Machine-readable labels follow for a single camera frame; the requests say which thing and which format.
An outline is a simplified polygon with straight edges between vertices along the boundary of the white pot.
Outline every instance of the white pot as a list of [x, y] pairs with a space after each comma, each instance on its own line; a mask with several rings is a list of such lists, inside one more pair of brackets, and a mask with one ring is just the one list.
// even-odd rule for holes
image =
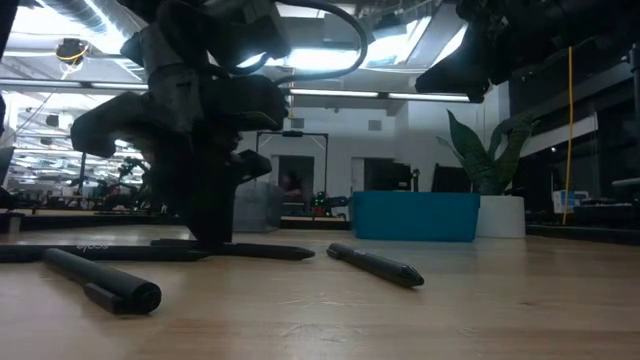
[[524, 239], [524, 199], [482, 196], [476, 237]]

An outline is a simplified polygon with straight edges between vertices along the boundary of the green leaf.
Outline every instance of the green leaf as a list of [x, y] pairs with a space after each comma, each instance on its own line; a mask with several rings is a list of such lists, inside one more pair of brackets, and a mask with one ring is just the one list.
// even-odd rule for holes
[[531, 136], [532, 130], [532, 119], [528, 118], [519, 121], [511, 131], [507, 148], [496, 161], [496, 172], [501, 186], [506, 187], [511, 182], [513, 175], [518, 169], [522, 147], [529, 136]]
[[480, 138], [478, 138], [475, 131], [467, 125], [459, 122], [451, 111], [447, 110], [447, 113], [449, 113], [451, 141], [460, 155], [466, 159], [466, 154], [469, 152], [482, 152], [486, 154], [482, 141], [480, 141]]
[[501, 194], [504, 187], [500, 187], [500, 179], [493, 160], [489, 158], [478, 135], [468, 126], [458, 122], [451, 111], [448, 113], [451, 140], [455, 149], [464, 159], [462, 166], [469, 174], [471, 181], [478, 186], [484, 195]]
[[496, 151], [498, 151], [498, 147], [502, 143], [502, 127], [500, 124], [496, 126], [493, 130], [493, 134], [491, 134], [491, 144], [489, 144], [489, 159], [496, 159]]
[[438, 139], [438, 143], [440, 145], [446, 146], [449, 149], [451, 149], [451, 151], [453, 151], [453, 155], [455, 155], [458, 161], [460, 161], [460, 165], [464, 167], [464, 158], [462, 157], [462, 155], [460, 155], [460, 153], [457, 152], [456, 149], [453, 146], [451, 146], [451, 144], [449, 144], [447, 140], [441, 138], [440, 136], [436, 136], [436, 139]]

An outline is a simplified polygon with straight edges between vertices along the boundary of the potted plant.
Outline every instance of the potted plant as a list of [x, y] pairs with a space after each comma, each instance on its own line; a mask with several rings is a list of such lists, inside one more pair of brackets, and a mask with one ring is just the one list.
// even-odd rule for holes
[[489, 149], [485, 150], [478, 135], [449, 113], [451, 142], [438, 137], [460, 161], [471, 179], [474, 189], [481, 195], [477, 237], [524, 238], [524, 199], [504, 196], [504, 190], [518, 168], [520, 151], [531, 136], [535, 124], [531, 118], [518, 121], [509, 135], [504, 152], [496, 158], [502, 142], [502, 129], [496, 127], [491, 135]]

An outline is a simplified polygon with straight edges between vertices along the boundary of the pen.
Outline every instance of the pen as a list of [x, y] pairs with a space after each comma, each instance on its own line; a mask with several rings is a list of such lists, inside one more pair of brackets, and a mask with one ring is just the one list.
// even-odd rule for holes
[[422, 276], [409, 265], [342, 244], [331, 244], [327, 249], [327, 255], [403, 287], [410, 288], [424, 284]]

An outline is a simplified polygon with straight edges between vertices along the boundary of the ceiling light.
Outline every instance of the ceiling light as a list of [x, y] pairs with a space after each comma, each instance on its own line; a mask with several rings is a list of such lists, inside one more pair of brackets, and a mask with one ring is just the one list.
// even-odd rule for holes
[[127, 157], [128, 156], [128, 157], [132, 157], [132, 158], [136, 158], [136, 159], [142, 159], [142, 154], [136, 153], [136, 152], [122, 152], [122, 151], [119, 151], [119, 152], [114, 153], [113, 156], [118, 156], [118, 157], [120, 157], [120, 156]]
[[451, 38], [451, 40], [449, 40], [447, 45], [445, 45], [444, 49], [442, 49], [442, 51], [436, 58], [436, 61], [434, 61], [430, 67], [435, 66], [437, 63], [442, 61], [442, 59], [451, 55], [454, 51], [456, 51], [460, 47], [460, 45], [462, 44], [462, 40], [464, 39], [464, 34], [467, 32], [468, 27], [469, 27], [469, 24], [464, 24], [462, 28], [458, 30], [458, 32]]
[[130, 147], [130, 146], [131, 146], [131, 144], [130, 144], [130, 143], [128, 143], [128, 142], [126, 142], [126, 141], [123, 141], [123, 140], [119, 140], [119, 139], [118, 139], [118, 140], [116, 140], [116, 146], [121, 146], [121, 147]]
[[147, 91], [149, 87], [145, 84], [127, 84], [127, 83], [91, 83], [92, 87], [116, 90], [137, 90]]
[[36, 51], [36, 50], [5, 50], [4, 56], [13, 57], [41, 57], [41, 56], [55, 56], [56, 53], [52, 51]]
[[[340, 9], [349, 13], [349, 15], [353, 15], [356, 12], [355, 4], [333, 4]], [[295, 18], [324, 18], [326, 12], [322, 10], [316, 10], [312, 8], [305, 8], [293, 5], [285, 5], [285, 4], [276, 4], [278, 7], [278, 13], [280, 13], [281, 17], [295, 17]]]
[[30, 168], [31, 167], [31, 163], [26, 162], [26, 161], [14, 160], [13, 163], [18, 165], [18, 166], [22, 166], [22, 167], [26, 167], [26, 168]]
[[380, 21], [373, 25], [373, 35], [376, 40], [389, 36], [404, 35], [406, 33], [406, 25], [402, 22], [402, 19], [394, 13], [383, 15]]
[[396, 100], [422, 100], [422, 101], [451, 101], [451, 102], [469, 102], [466, 95], [446, 95], [446, 94], [389, 94], [389, 99]]
[[402, 48], [402, 50], [396, 56], [396, 64], [404, 63], [409, 59], [413, 50], [418, 46], [420, 39], [424, 36], [424, 33], [427, 31], [429, 24], [431, 23], [431, 16], [427, 16], [418, 21], [415, 28], [411, 31], [411, 35], [409, 35], [409, 39], [406, 44]]
[[291, 95], [309, 95], [309, 96], [340, 96], [340, 97], [378, 97], [377, 92], [371, 91], [337, 91], [337, 90], [312, 90], [312, 89], [290, 89]]
[[61, 80], [33, 80], [33, 79], [0, 79], [0, 86], [13, 85], [25, 87], [49, 87], [49, 88], [81, 88], [82, 84], [78, 81], [61, 81]]

